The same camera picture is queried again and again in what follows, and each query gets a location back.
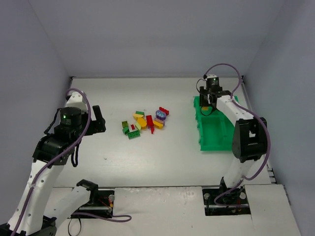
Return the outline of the lime curved lego brick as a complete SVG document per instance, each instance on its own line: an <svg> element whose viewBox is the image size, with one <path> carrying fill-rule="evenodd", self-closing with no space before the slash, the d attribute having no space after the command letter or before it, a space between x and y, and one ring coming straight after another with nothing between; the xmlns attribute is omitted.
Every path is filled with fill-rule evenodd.
<svg viewBox="0 0 315 236"><path fill-rule="evenodd" d="M139 131L141 131L141 125L139 124L139 123L135 123L135 127L139 130Z"/></svg>

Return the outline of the orange yellow curved lego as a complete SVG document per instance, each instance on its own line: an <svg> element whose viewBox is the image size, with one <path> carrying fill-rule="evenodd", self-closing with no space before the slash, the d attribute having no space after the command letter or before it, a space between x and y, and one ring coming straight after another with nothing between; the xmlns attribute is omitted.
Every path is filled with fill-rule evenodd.
<svg viewBox="0 0 315 236"><path fill-rule="evenodd" d="M147 122L144 118L138 118L137 123L139 124L139 127L141 128L141 130L147 129Z"/></svg>

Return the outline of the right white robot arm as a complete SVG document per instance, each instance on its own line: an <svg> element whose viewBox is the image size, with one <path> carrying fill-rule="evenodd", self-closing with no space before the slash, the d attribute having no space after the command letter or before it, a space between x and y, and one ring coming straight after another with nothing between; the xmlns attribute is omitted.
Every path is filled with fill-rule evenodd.
<svg viewBox="0 0 315 236"><path fill-rule="evenodd" d="M234 125L234 159L221 178L222 193L216 197L219 199L239 188L244 180L252 181L261 173L270 154L270 135L266 120L242 107L235 100L233 91L223 90L218 76L204 75L201 80L206 86L198 90L199 105L223 113Z"/></svg>

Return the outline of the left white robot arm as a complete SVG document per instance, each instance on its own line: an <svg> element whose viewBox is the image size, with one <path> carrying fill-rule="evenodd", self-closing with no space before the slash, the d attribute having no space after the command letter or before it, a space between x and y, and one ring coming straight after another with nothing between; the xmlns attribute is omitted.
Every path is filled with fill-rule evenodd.
<svg viewBox="0 0 315 236"><path fill-rule="evenodd" d="M52 211L46 211L57 177L68 159L78 165L78 149L84 136L105 132L105 119L98 105L90 106L86 94L72 88L65 107L55 116L60 124L44 131L33 153L31 173L15 213L0 226L2 236L54 236L58 227L84 204L98 199L98 185L81 180Z"/></svg>

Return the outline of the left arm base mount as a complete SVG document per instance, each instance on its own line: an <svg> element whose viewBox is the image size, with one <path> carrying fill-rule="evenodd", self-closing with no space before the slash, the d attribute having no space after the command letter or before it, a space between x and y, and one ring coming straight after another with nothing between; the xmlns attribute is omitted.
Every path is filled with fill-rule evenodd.
<svg viewBox="0 0 315 236"><path fill-rule="evenodd" d="M82 186L90 192L90 199L84 205L81 205L70 216L70 219L89 219L93 218L89 215L82 215L82 213L88 213L103 218L112 218L113 207L115 200L115 190L107 188L99 188L96 183L82 179L76 186Z"/></svg>

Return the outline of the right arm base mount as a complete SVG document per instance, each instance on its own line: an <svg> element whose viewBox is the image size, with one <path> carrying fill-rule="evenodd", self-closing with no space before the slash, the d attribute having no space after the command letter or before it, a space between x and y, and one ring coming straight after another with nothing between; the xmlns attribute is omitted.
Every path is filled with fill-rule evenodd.
<svg viewBox="0 0 315 236"><path fill-rule="evenodd" d="M215 198L223 193L219 188L203 188L202 197L206 216L236 216L250 215L251 210L244 187L233 190L231 193L220 197L215 203Z"/></svg>

